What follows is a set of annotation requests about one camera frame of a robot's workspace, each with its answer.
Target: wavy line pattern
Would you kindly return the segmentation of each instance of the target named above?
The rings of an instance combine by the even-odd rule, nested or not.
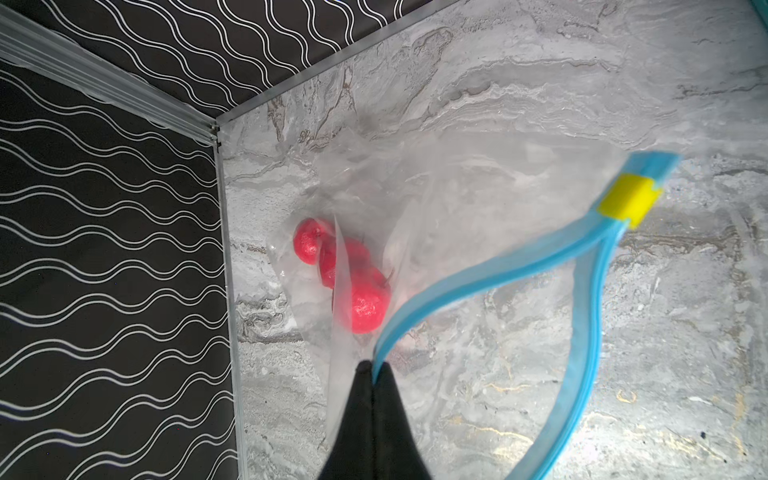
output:
[[[0,477],[236,478],[213,151],[2,61],[0,95]]]
[[[33,0],[16,8],[216,117],[429,1]]]

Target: clear plastic bag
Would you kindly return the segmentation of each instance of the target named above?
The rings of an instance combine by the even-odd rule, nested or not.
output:
[[[471,459],[457,455],[468,448],[462,436],[501,432],[494,424],[498,415],[476,409],[478,392],[520,393],[499,401],[508,413],[504,421],[517,428],[502,436],[509,437],[506,444],[487,445],[481,438],[470,442],[478,450],[497,452],[503,460],[499,471],[520,460],[547,421],[566,375],[574,271],[573,264],[558,265],[575,253],[561,255],[545,270],[529,269],[526,276],[537,275],[513,286],[499,289],[506,282],[498,281],[481,285],[495,274],[490,270],[512,271],[523,260],[545,258],[545,250],[567,250],[566,240],[573,236],[612,228],[617,240],[623,222],[613,227],[602,217],[584,216],[625,158],[623,151],[600,141],[467,129],[380,141],[344,131],[318,154],[313,164],[321,183],[272,235],[269,252],[326,381],[329,443],[357,363],[389,354],[417,444],[429,450],[425,460],[433,475],[462,476],[462,468],[471,468]],[[325,240],[318,241],[336,248],[333,291],[321,282],[326,271],[296,254],[297,226],[306,219],[325,225]],[[555,233],[564,228],[564,237]],[[370,252],[366,268],[374,267],[386,279],[382,296],[389,300],[382,324],[370,332],[367,326],[365,333],[356,327],[362,267],[349,246],[355,241]],[[477,278],[467,280],[472,271]],[[470,293],[436,293],[443,287],[455,290],[462,282],[472,285]],[[472,297],[491,288],[496,290]],[[426,298],[425,292],[432,296]],[[488,305],[496,297],[506,298],[504,315],[497,305]],[[406,335],[422,319],[412,307],[420,300],[432,301],[428,308],[421,305],[425,312],[438,311]],[[489,308],[495,313],[489,315]],[[397,325],[388,325],[396,313]],[[382,331],[385,338],[379,338]],[[499,372],[508,378],[494,382]],[[463,433],[457,432],[459,425],[467,427]]]

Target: resealable bag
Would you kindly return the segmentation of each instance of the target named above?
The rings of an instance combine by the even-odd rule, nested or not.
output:
[[[341,132],[269,240],[326,385],[329,445],[357,363],[386,359],[433,476],[476,474],[477,451],[511,478],[545,475],[594,382],[613,249],[676,159],[509,131]],[[297,254],[307,225],[317,250]],[[361,323],[371,295],[386,314]]]

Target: red cherry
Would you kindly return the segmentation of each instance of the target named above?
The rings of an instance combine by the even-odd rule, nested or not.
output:
[[[314,265],[323,237],[333,237],[333,225],[327,220],[307,218],[293,234],[293,251],[304,263]]]
[[[392,291],[374,266],[354,269],[352,280],[352,333],[368,333],[384,321]]]
[[[362,242],[344,237],[344,244],[350,269],[371,262],[371,253]],[[333,288],[336,285],[336,238],[323,238],[317,264],[320,269],[320,281],[324,286]]]

